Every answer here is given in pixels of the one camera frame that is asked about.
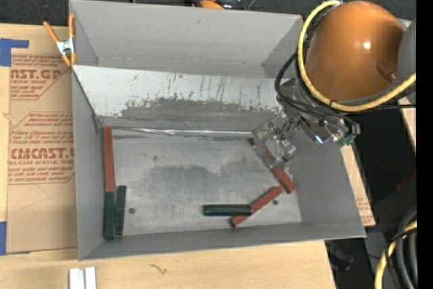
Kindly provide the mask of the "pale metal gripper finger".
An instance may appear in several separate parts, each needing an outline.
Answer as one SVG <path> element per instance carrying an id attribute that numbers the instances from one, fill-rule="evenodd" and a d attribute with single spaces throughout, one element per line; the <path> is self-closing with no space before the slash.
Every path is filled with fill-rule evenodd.
<path id="1" fill-rule="evenodd" d="M 279 124 L 269 120 L 252 130 L 252 145 L 265 143 L 268 139 L 273 141 L 281 140 L 282 131 Z"/>
<path id="2" fill-rule="evenodd" d="M 265 142 L 265 164 L 268 168 L 290 170 L 296 146 L 289 139 L 268 139 Z"/>

